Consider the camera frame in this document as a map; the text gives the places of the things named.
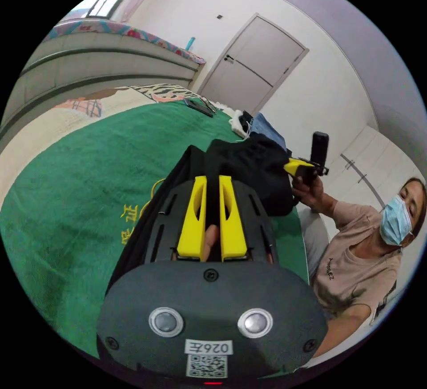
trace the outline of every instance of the smartphone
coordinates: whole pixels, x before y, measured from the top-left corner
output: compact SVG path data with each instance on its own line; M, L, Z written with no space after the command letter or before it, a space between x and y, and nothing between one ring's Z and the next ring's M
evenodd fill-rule
M192 101L191 99L186 99L184 98L185 104L192 109L196 109L199 112L204 113L207 116L210 116L211 118L214 117L214 114L212 111L210 111L206 106L203 106L202 104L196 102L196 101Z
M217 113L215 106L211 104L206 97L200 97L200 100L202 100L202 102L206 104L209 110L211 110L213 113Z
M328 154L329 136L320 131L313 133L311 142L311 157L310 161L316 163L319 167L324 167L326 156Z

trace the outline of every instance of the woman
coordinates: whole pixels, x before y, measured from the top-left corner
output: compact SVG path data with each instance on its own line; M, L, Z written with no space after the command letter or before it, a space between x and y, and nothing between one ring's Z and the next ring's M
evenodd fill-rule
M324 193L319 177L311 186L295 179L293 194L313 211L334 219L339 230L320 255L310 281L329 318L328 333L316 357L353 334L389 293L402 250L424 223L427 192L420 179L411 178L383 213L337 201Z

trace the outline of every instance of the t-shirt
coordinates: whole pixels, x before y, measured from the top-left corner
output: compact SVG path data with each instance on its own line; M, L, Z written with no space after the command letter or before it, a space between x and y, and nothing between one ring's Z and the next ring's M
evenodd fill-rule
M399 250L360 259L350 247L371 235L382 215L365 205L337 202L333 219L339 233L332 238L312 280L314 293L333 317L352 305L368 305L373 313L393 287L400 267Z

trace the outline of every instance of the green blanket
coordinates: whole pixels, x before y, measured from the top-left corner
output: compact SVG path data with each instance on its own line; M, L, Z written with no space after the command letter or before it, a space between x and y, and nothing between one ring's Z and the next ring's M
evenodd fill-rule
M153 184L186 148L238 140L229 117L182 102L147 104L74 131L22 171L0 212L12 267L66 340L98 357L96 322L108 281ZM273 219L280 263L308 281L296 211Z

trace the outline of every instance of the face mask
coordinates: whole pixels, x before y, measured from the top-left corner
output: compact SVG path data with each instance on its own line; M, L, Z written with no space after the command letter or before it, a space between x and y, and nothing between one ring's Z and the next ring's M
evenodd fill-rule
M412 224L405 203L396 195L386 205L379 233L388 245L401 246L402 241L411 233Z

